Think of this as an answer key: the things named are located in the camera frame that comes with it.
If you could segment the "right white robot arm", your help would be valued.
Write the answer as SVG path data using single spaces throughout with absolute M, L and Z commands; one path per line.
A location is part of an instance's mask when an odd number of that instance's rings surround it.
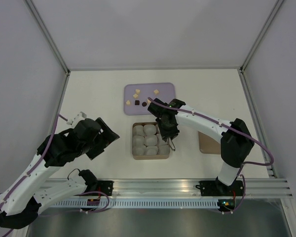
M 251 152 L 254 142 L 241 119 L 221 120 L 202 115 L 185 102 L 173 99 L 164 103 L 155 98 L 151 100 L 148 111 L 156 117 L 162 140 L 172 141 L 179 134 L 178 126 L 187 126 L 210 137 L 221 148 L 222 168 L 215 179 L 215 189 L 220 195 L 227 195 L 233 189 L 238 173 Z

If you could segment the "beige chocolate box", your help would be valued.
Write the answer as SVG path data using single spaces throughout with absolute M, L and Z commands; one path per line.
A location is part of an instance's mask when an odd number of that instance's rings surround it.
M 170 157 L 170 146 L 162 140 L 156 122 L 132 125 L 132 156 L 135 160 L 161 160 Z

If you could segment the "white metal tongs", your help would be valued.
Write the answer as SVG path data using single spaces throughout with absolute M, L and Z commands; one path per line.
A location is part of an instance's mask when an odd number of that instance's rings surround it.
M 170 149 L 175 152 L 176 151 L 176 147 L 175 147 L 172 139 L 171 138 L 168 138 L 167 140 L 168 140 L 168 145 L 169 145 Z

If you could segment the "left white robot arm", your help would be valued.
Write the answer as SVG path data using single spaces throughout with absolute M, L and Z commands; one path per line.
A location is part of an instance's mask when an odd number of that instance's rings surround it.
M 101 118 L 87 118 L 84 113 L 72 119 L 62 115 L 58 117 L 67 123 L 68 129 L 60 133 L 52 130 L 25 171 L 0 194 L 1 228 L 22 229 L 50 206 L 72 196 L 103 194 L 99 191 L 98 179 L 89 169 L 79 170 L 77 176 L 56 187 L 39 190 L 51 175 L 67 163 L 82 155 L 94 159 L 119 139 L 119 135 Z

